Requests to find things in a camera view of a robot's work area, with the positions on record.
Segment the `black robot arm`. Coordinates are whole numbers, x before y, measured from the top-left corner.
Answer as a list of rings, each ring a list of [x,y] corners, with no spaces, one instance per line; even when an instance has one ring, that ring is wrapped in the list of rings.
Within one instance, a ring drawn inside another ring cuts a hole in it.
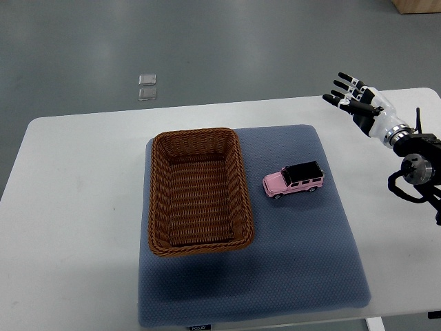
[[[416,127],[395,127],[389,145],[402,158],[399,171],[388,178],[388,189],[397,197],[412,203],[429,203],[436,210],[436,224],[440,225],[440,140],[423,133],[420,109],[416,109]],[[396,184],[402,177],[420,193],[411,196]]]

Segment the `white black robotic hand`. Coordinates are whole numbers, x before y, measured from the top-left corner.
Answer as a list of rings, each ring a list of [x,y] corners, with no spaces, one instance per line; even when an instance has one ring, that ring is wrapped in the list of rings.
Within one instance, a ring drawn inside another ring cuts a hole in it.
[[[323,100],[346,112],[353,122],[370,138],[377,138],[392,148],[401,137],[413,132],[405,121],[397,117],[396,108],[376,88],[340,72],[334,81],[338,88],[322,96]]]

